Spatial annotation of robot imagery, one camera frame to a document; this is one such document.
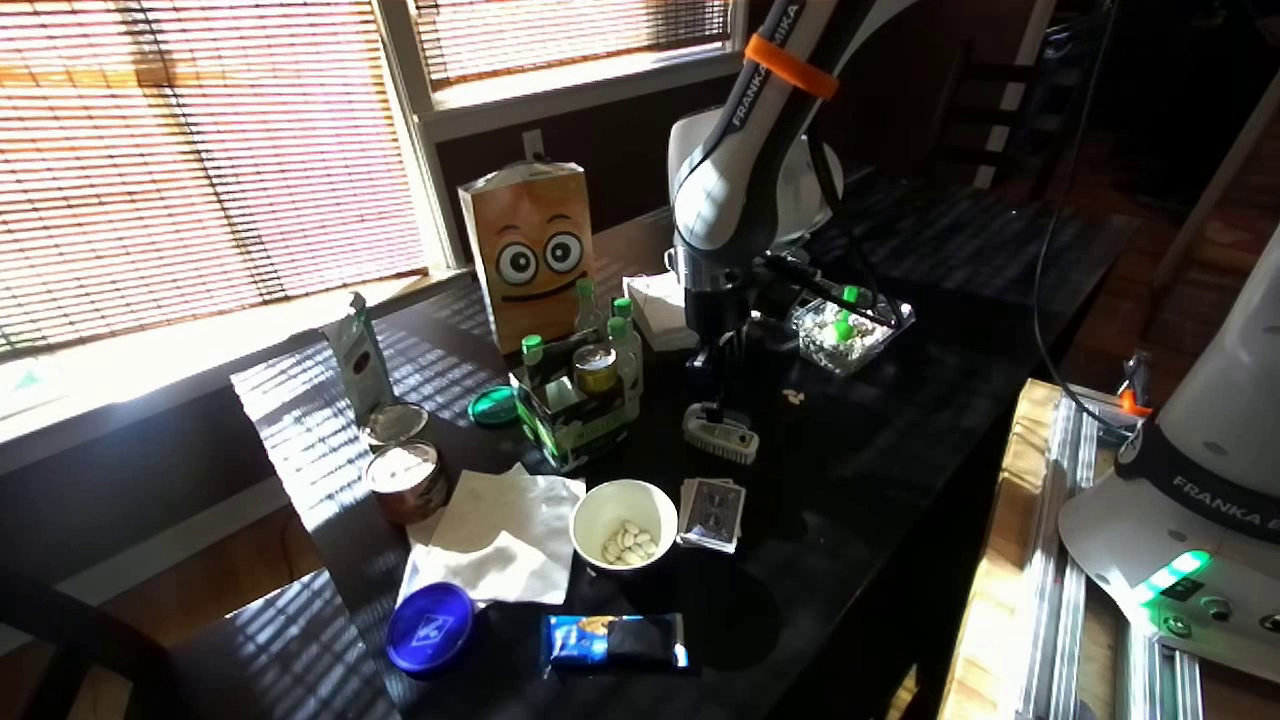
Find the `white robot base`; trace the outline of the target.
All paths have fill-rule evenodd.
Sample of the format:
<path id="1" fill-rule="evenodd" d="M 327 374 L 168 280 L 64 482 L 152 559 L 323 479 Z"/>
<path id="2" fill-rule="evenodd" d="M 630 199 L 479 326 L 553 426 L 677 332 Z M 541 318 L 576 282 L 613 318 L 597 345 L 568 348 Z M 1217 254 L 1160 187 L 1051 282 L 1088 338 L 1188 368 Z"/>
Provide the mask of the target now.
<path id="1" fill-rule="evenodd" d="M 1280 681 L 1280 231 L 1058 540 L 1146 636 Z"/>

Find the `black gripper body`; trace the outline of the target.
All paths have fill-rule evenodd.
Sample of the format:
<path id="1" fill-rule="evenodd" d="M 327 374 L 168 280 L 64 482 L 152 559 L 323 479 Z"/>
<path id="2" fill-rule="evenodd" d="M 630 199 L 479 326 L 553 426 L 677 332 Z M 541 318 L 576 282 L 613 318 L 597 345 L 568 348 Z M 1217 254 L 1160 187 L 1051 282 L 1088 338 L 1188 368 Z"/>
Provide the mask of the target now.
<path id="1" fill-rule="evenodd" d="M 772 412 L 796 348 L 791 299 L 791 282 L 769 268 L 752 268 L 725 293 L 689 293 L 685 315 L 699 338 L 695 386 L 725 414 L 765 421 Z"/>

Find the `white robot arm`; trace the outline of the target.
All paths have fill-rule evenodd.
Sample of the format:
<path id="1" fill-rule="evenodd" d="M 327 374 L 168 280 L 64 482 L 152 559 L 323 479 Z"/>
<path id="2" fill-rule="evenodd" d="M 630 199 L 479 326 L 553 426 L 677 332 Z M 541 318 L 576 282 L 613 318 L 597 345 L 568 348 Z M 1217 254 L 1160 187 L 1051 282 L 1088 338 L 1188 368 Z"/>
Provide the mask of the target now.
<path id="1" fill-rule="evenodd" d="M 756 261 L 828 211 L 804 132 L 838 93 L 848 59 L 917 0 L 772 0 L 739 46 L 721 106 L 667 132 L 667 211 L 685 318 L 699 338 L 705 407 L 748 412 L 731 361 Z"/>

